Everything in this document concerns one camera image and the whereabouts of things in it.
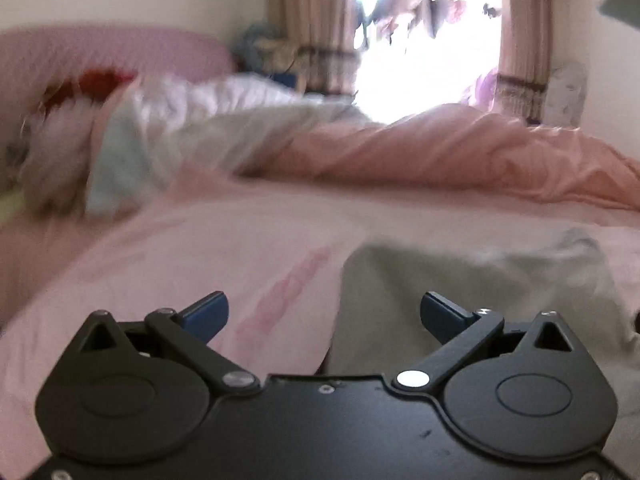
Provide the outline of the grey and black jacket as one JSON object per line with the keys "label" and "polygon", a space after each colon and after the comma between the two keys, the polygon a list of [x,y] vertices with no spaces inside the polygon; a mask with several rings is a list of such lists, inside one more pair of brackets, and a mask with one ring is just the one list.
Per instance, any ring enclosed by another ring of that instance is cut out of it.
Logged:
{"label": "grey and black jacket", "polygon": [[365,244],[345,261],[326,369],[392,376],[435,351],[420,321],[426,292],[509,322],[555,310],[612,385],[618,419],[609,445],[639,437],[639,337],[598,243],[579,230],[535,249],[413,249]]}

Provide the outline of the right striped curtain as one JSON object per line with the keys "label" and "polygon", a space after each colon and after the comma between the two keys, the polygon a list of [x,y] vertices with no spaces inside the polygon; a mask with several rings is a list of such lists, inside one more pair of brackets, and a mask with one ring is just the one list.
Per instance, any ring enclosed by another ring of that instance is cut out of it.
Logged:
{"label": "right striped curtain", "polygon": [[552,0],[502,0],[495,106],[541,123],[552,53]]}

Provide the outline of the pink headboard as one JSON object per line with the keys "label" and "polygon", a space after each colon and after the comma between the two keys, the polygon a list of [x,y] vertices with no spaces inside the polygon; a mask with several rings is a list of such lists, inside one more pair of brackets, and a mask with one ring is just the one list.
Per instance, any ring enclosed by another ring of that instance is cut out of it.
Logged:
{"label": "pink headboard", "polygon": [[111,24],[17,27],[1,33],[1,146],[20,134],[49,84],[94,68],[174,74],[192,82],[235,71],[211,36],[175,28]]}

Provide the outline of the salmon pink duvet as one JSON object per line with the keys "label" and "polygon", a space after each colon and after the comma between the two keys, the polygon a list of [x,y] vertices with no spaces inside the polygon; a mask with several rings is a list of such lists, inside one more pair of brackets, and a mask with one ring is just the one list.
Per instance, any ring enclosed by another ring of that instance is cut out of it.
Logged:
{"label": "salmon pink duvet", "polygon": [[390,125],[341,119],[269,145],[251,174],[481,190],[539,203],[639,208],[639,163],[578,129],[447,104]]}

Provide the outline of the patterned grey pillow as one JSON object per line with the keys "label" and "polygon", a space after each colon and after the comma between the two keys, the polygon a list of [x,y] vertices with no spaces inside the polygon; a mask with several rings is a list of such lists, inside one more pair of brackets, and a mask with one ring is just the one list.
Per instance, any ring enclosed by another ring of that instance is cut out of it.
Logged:
{"label": "patterned grey pillow", "polygon": [[587,84],[587,71],[580,63],[568,62],[552,70],[541,122],[546,126],[577,128],[582,119]]}

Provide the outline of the striped curtain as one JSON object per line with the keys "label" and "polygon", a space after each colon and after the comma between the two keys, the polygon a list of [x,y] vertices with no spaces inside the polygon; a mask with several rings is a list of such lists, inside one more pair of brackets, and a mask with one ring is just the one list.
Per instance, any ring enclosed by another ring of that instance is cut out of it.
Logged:
{"label": "striped curtain", "polygon": [[541,123],[552,53],[552,0],[502,0],[495,106]]}
{"label": "striped curtain", "polygon": [[266,0],[268,18],[296,47],[298,88],[353,96],[360,55],[354,48],[356,0]]}

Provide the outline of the red and white plush toy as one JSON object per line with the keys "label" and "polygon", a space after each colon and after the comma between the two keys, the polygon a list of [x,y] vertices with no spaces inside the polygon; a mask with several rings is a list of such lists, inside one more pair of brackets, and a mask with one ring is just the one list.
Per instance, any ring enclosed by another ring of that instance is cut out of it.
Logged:
{"label": "red and white plush toy", "polygon": [[2,182],[34,214],[67,214],[84,200],[92,138],[136,73],[98,68],[51,84],[1,148]]}

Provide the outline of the hanging laundry outside window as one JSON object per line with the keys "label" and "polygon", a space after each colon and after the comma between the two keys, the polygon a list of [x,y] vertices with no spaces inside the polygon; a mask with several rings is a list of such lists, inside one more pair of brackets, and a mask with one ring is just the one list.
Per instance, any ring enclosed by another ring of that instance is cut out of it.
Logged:
{"label": "hanging laundry outside window", "polygon": [[364,52],[373,41],[392,44],[401,29],[435,40],[450,27],[469,27],[500,14],[501,0],[355,0],[354,47]]}

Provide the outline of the green wall object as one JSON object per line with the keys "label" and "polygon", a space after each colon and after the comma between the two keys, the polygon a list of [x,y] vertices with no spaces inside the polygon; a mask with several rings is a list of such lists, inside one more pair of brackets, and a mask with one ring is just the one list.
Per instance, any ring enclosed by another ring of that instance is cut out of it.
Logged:
{"label": "green wall object", "polygon": [[640,29],[640,0],[604,0],[600,13],[635,30]]}

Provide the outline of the left striped curtain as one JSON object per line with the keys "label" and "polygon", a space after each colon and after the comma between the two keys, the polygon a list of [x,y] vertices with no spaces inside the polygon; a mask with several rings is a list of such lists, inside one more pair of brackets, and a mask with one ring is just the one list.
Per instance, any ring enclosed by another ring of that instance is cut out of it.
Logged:
{"label": "left striped curtain", "polygon": [[298,88],[353,96],[360,55],[354,48],[356,0],[266,0],[268,18],[296,47]]}

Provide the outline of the white crumpled sheet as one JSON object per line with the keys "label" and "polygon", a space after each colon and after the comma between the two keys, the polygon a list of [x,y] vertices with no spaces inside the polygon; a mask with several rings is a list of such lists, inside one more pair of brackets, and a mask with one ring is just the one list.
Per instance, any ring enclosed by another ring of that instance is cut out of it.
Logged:
{"label": "white crumpled sheet", "polygon": [[299,133],[366,122],[346,98],[302,96],[251,74],[143,76],[104,105],[91,138],[85,212],[115,217],[160,196],[183,165],[252,172]]}

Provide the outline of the pink cartoon fleece blanket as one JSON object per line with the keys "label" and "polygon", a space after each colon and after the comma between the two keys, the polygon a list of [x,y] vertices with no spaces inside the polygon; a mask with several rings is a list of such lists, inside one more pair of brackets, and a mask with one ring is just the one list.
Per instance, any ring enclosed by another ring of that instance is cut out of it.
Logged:
{"label": "pink cartoon fleece blanket", "polygon": [[[187,174],[122,222],[17,220],[1,231],[2,477],[21,479],[47,458],[35,398],[95,310],[140,320],[220,290],[228,296],[230,320],[214,340],[218,352],[259,376],[307,375],[328,371],[343,266],[359,247],[535,249],[569,230],[600,246],[634,330],[634,211],[538,204],[491,192]],[[638,474],[639,438],[607,444],[606,452]]]}

